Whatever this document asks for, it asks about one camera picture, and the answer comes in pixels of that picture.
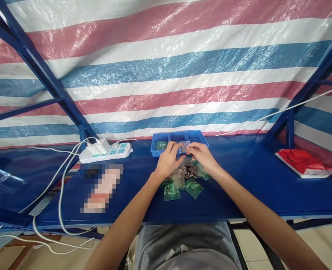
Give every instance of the human hand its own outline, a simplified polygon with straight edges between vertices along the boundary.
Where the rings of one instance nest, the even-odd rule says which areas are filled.
[[[207,145],[199,142],[193,142],[186,147],[186,150],[187,154],[193,154],[192,160],[197,159],[207,173],[212,175],[213,170],[220,168],[220,165],[218,165],[217,161],[212,156]]]
[[[166,150],[159,157],[155,174],[162,178],[162,181],[170,176],[170,174],[177,169],[185,159],[185,156],[181,156],[179,160],[176,160],[177,150],[181,146],[183,146],[183,144],[170,141],[168,142]]]

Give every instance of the forearm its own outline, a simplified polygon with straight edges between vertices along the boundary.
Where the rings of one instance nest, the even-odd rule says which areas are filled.
[[[117,269],[141,226],[147,208],[158,189],[155,173],[122,211],[87,261],[85,270]]]
[[[212,174],[247,221],[290,269],[327,269],[302,238],[275,212],[222,168]]]

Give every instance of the white wire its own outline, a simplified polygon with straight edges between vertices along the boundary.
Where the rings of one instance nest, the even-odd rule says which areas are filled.
[[[75,147],[72,149],[72,151],[69,152],[68,157],[67,157],[66,160],[62,163],[62,165],[60,166],[60,168],[57,170],[57,172],[55,173],[55,175],[53,176],[52,180],[50,181],[50,183],[48,184],[48,186],[45,188],[45,190],[44,190],[44,191],[43,191],[43,192],[42,192],[42,193],[41,193],[41,194],[40,194],[40,195],[39,195],[39,196],[38,196],[38,197],[37,197],[32,203],[30,203],[28,206],[26,206],[25,208],[23,208],[19,213],[22,213],[24,210],[26,210],[29,206],[31,206],[34,202],[36,202],[40,197],[42,197],[42,196],[44,195],[44,193],[48,190],[48,188],[49,188],[49,187],[51,186],[51,184],[53,183],[54,179],[56,178],[57,174],[59,173],[59,171],[61,170],[61,168],[63,167],[63,165],[67,162],[67,160],[69,159],[69,157],[70,157],[71,155],[73,155],[72,159],[71,159],[70,162],[67,164],[67,166],[66,166],[66,168],[65,168],[65,170],[64,170],[64,172],[63,172],[63,175],[62,175],[62,184],[64,184],[66,170],[67,170],[67,168],[69,167],[70,163],[72,162],[72,160],[73,160],[74,157],[75,157],[75,153],[73,153],[74,150],[75,150],[76,147],[77,147],[77,151],[76,151],[76,152],[78,152],[78,150],[79,150],[81,144],[84,143],[86,140],[88,140],[88,139],[90,139],[90,138],[94,138],[94,139],[97,140],[97,138],[95,138],[95,137],[88,137],[88,138],[84,139],[82,142],[79,142],[78,144],[76,144]],[[60,193],[60,201],[62,200],[62,192],[63,192],[63,189],[61,189],[61,193]],[[44,236],[43,236],[43,235],[37,230],[37,228],[36,228],[36,216],[33,218],[33,229],[35,230],[36,234],[37,234],[39,237],[41,237],[42,239],[45,239],[45,240],[50,241],[50,242],[55,242],[55,243],[57,243],[57,244],[59,244],[59,245],[75,247],[75,249],[73,249],[73,250],[71,250],[71,251],[69,251],[69,252],[66,252],[66,253],[59,253],[59,252],[55,252],[55,251],[53,251],[52,248],[51,248],[51,246],[48,245],[47,243],[44,243],[44,242],[33,241],[33,240],[32,240],[32,241],[31,241],[31,240],[25,240],[25,239],[19,238],[19,237],[17,237],[17,236],[11,235],[11,234],[3,234],[3,235],[0,235],[0,237],[8,236],[8,237],[11,237],[11,238],[14,238],[14,239],[18,239],[18,240],[20,240],[20,241],[24,241],[24,242],[35,242],[35,243],[44,244],[44,245],[46,245],[46,246],[49,248],[49,250],[50,250],[52,253],[57,254],[57,255],[68,254],[68,253],[70,253],[70,252],[76,250],[77,248],[90,249],[91,247],[82,247],[82,246],[83,246],[84,244],[86,244],[87,242],[89,242],[89,241],[91,241],[91,240],[94,240],[94,238],[91,238],[91,239],[87,240],[86,242],[84,242],[83,244],[81,244],[80,246],[74,246],[74,245],[70,245],[70,244],[67,244],[67,243],[61,243],[61,242],[54,241],[54,240],[52,240],[52,239],[48,239],[48,238],[44,237]],[[69,233],[69,234],[70,234],[70,235],[80,235],[80,234],[83,234],[83,233],[87,233],[87,232],[89,232],[90,230],[85,231],[85,232],[82,232],[82,233],[78,233],[78,234],[73,234],[73,233],[72,233],[72,234]]]
[[[58,218],[59,218],[59,220],[60,220],[60,224],[61,224],[61,227],[62,227],[62,229],[64,230],[64,232],[67,233],[67,234],[69,234],[69,235],[74,235],[74,236],[76,236],[76,235],[80,235],[80,234],[83,234],[83,233],[87,233],[87,232],[91,231],[92,229],[90,229],[90,230],[88,230],[88,231],[85,231],[85,232],[81,232],[81,233],[74,233],[74,232],[72,233],[72,232],[69,232],[69,231],[66,229],[66,227],[65,227],[65,225],[64,225],[64,223],[63,223],[63,220],[62,220],[61,204],[62,204],[62,197],[63,197],[63,188],[64,188],[64,186],[65,186],[65,175],[66,175],[66,172],[67,172],[67,169],[68,169],[69,165],[71,164],[71,162],[72,162],[72,160],[73,160],[74,158],[75,158],[75,156],[73,156],[73,157],[70,159],[70,161],[69,161],[68,164],[66,165],[66,168],[65,168],[65,170],[64,170],[64,172],[63,172],[63,175],[62,175],[62,180],[61,180],[61,190],[60,190],[60,199],[59,199],[59,201],[58,201]]]
[[[41,241],[22,239],[22,238],[20,238],[20,237],[18,237],[18,236],[14,236],[14,235],[11,235],[11,234],[2,234],[2,235],[0,235],[0,237],[5,237],[5,236],[8,236],[8,237],[11,237],[11,238],[17,239],[17,240],[19,240],[19,241],[23,241],[23,242],[34,242],[34,243],[44,244],[44,245],[46,245],[46,246],[49,248],[49,250],[50,250],[52,253],[57,254],[57,255],[68,254],[68,253],[71,253],[72,251],[75,251],[77,248],[84,248],[84,247],[81,247],[81,246],[83,246],[84,244],[86,244],[87,242],[89,242],[89,241],[92,240],[92,239],[89,239],[87,242],[84,242],[83,244],[81,244],[80,247],[76,247],[76,248],[74,248],[74,249],[71,250],[71,251],[64,252],[64,253],[59,253],[59,252],[54,251],[54,250],[52,249],[52,247],[51,247],[49,244],[44,243],[44,242],[41,242]]]
[[[52,150],[55,152],[62,152],[62,153],[71,153],[70,151],[63,151],[63,150],[57,150],[54,148],[42,148],[42,147],[35,147],[35,146],[30,146],[29,148],[34,148],[34,149],[42,149],[42,150]]]
[[[317,96],[315,96],[315,97],[313,97],[313,98],[310,98],[309,100],[303,101],[303,102],[301,102],[301,103],[298,103],[298,104],[293,105],[293,106],[291,106],[291,107],[288,107],[288,108],[286,108],[286,109],[283,109],[283,110],[277,111],[277,112],[275,112],[275,113],[269,114],[269,115],[267,115],[267,116],[265,116],[265,117],[262,117],[262,118],[260,118],[260,119],[258,119],[258,120],[256,120],[256,121],[250,122],[250,123],[248,123],[248,124],[246,124],[246,125],[244,125],[244,126],[238,128],[238,129],[235,129],[235,130],[230,131],[230,132],[226,132],[226,133],[218,134],[217,136],[222,136],[222,135],[227,135],[227,134],[230,134],[230,133],[234,133],[234,132],[236,132],[236,131],[239,131],[239,130],[243,129],[244,127],[246,127],[246,126],[248,126],[248,125],[250,125],[250,124],[253,124],[253,123],[255,123],[255,122],[261,121],[261,120],[266,119],[266,118],[268,118],[268,117],[270,117],[270,116],[273,116],[273,115],[275,115],[275,114],[282,113],[282,112],[284,112],[284,111],[287,111],[287,110],[293,109],[293,108],[295,108],[295,107],[297,107],[297,106],[299,106],[299,105],[302,105],[302,104],[305,104],[305,103],[310,102],[310,101],[312,101],[312,100],[315,100],[316,98],[322,97],[322,96],[324,96],[324,95],[326,95],[326,94],[328,94],[328,93],[331,93],[331,92],[332,92],[332,89],[329,90],[329,91],[327,91],[327,92],[324,92],[324,93],[322,93],[322,94],[320,94],[320,95],[317,95]]]
[[[129,140],[138,141],[137,139],[122,139],[122,140],[117,141],[117,143],[119,143],[120,141],[129,141]]]

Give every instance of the gray pants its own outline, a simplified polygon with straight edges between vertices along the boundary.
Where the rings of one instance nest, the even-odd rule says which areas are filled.
[[[171,249],[175,251],[172,257],[181,254],[182,244],[190,250],[216,250],[229,257],[241,269],[228,226],[225,222],[218,222],[141,227],[136,243],[135,270],[156,269],[165,262]]]

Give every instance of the person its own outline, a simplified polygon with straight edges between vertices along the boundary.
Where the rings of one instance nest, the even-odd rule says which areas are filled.
[[[182,146],[170,141],[155,171],[122,211],[85,265],[85,270],[117,269],[138,235],[135,269],[240,269],[226,223],[146,225],[141,223],[160,184],[182,163]],[[249,224],[289,269],[328,269],[302,238],[221,168],[206,145],[191,143],[193,154],[238,206]]]

